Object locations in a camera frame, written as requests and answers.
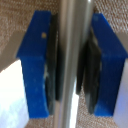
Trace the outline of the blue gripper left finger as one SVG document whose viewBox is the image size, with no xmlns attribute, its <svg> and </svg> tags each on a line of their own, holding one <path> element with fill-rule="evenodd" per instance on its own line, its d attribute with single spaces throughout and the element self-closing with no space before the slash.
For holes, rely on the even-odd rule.
<svg viewBox="0 0 128 128">
<path fill-rule="evenodd" d="M 17 53 L 30 118 L 47 118 L 55 111 L 57 20 L 50 11 L 35 11 Z"/>
</svg>

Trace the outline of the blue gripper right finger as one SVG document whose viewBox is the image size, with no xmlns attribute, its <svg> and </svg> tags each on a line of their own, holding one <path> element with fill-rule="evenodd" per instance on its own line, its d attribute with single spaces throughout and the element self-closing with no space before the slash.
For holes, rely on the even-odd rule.
<svg viewBox="0 0 128 128">
<path fill-rule="evenodd" d="M 111 117 L 128 53 L 102 13 L 93 14 L 91 27 L 84 49 L 87 110 L 97 117 Z"/>
</svg>

